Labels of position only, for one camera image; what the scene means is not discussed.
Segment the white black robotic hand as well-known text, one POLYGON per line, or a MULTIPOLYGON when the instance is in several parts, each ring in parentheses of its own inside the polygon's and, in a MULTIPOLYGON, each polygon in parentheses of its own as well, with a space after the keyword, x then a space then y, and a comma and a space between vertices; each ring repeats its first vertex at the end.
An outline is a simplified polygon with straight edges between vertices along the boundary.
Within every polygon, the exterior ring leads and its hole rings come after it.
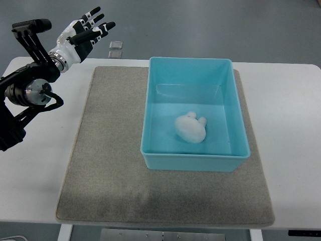
POLYGON ((72 21, 60 34, 56 47, 49 51, 49 56, 61 73, 66 72, 73 64, 82 63, 108 31, 115 27, 115 22, 97 23, 104 18, 96 7, 81 18, 72 21))

